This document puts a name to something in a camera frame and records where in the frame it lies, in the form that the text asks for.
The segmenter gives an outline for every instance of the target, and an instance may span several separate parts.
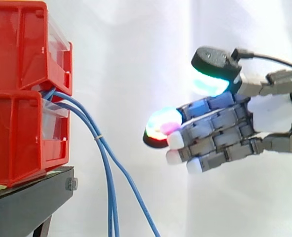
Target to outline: black metal stand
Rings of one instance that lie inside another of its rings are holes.
[[[52,214],[73,196],[73,167],[0,191],[0,237],[47,237]]]

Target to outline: led light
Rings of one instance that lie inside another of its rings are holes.
[[[229,82],[210,77],[195,70],[192,75],[192,88],[195,93],[204,96],[218,96],[228,88]]]
[[[146,134],[148,137],[158,141],[167,139],[170,130],[180,127],[182,116],[176,108],[167,107],[151,115],[146,125]]]

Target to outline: stacked red bins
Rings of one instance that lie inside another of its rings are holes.
[[[68,162],[69,112],[40,93],[53,87],[72,94],[72,45],[45,3],[0,1],[0,185]]]

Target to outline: cable tie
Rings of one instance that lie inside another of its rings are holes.
[[[100,134],[99,136],[97,136],[97,137],[95,138],[95,140],[97,141],[97,140],[99,140],[99,139],[102,138],[102,137],[103,137],[103,135]]]

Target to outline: white fingertip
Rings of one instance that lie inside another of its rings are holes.
[[[183,138],[179,131],[174,131],[167,137],[167,142],[172,150],[178,150],[184,147]]]
[[[203,172],[199,158],[193,158],[188,161],[186,167],[189,174],[200,174]]]
[[[178,151],[176,150],[169,150],[166,154],[166,159],[168,164],[181,164],[182,159]]]

